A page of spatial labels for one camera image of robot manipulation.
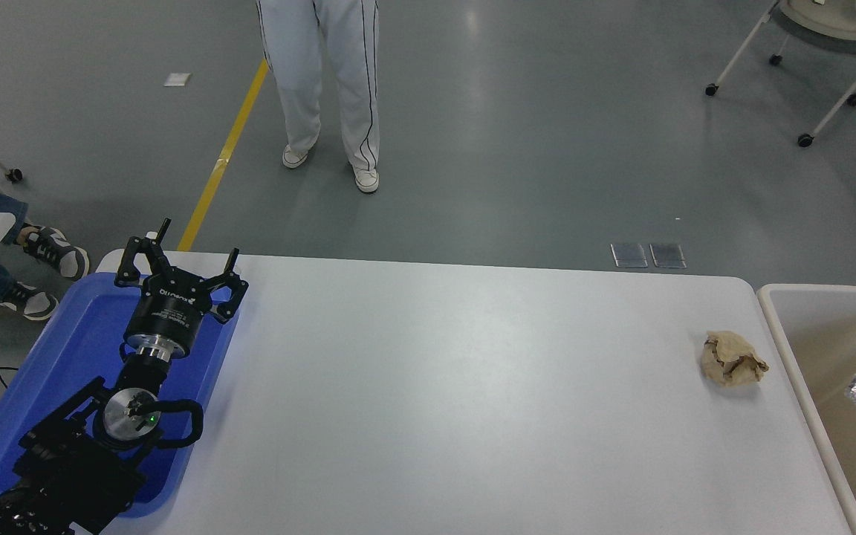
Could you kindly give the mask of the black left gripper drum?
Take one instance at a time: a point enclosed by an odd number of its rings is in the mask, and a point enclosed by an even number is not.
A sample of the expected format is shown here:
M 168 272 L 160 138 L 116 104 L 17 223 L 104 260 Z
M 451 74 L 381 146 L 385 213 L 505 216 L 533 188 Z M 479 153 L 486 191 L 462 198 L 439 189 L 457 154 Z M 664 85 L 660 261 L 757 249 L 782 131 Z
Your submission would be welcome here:
M 200 331 L 212 298 L 205 280 L 198 275 L 152 275 L 140 281 L 138 305 L 125 330 L 132 348 L 159 337 L 190 350 Z

